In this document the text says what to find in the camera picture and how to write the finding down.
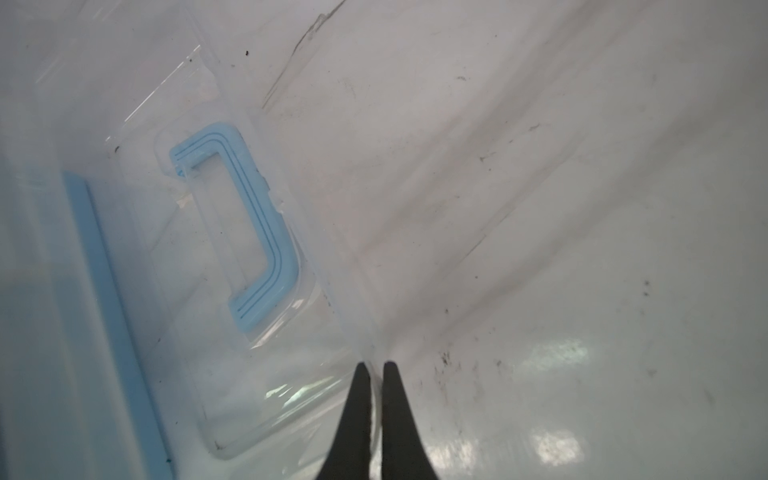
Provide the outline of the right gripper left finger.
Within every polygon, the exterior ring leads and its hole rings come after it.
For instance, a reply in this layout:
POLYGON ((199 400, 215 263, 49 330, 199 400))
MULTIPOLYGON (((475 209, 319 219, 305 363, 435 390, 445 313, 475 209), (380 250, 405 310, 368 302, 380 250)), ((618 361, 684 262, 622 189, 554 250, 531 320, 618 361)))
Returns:
POLYGON ((367 480, 371 459, 371 380, 364 363, 354 371, 338 428, 317 480, 367 480))

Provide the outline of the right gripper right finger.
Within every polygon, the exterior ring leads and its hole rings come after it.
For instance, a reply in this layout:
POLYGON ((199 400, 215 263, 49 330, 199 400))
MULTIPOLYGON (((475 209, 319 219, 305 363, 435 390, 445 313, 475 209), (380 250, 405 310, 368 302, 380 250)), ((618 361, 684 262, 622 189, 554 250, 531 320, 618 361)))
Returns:
POLYGON ((421 442, 399 368, 393 361, 387 361, 383 367, 382 402, 381 478, 438 480, 421 442))

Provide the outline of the blue plastic tool box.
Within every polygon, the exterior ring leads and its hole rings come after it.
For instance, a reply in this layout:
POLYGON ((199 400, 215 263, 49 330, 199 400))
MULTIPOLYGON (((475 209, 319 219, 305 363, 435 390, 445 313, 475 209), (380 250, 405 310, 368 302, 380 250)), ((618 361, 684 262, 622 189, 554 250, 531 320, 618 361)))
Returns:
POLYGON ((312 479, 359 362, 263 107, 331 1, 1 5, 1 475, 312 479))

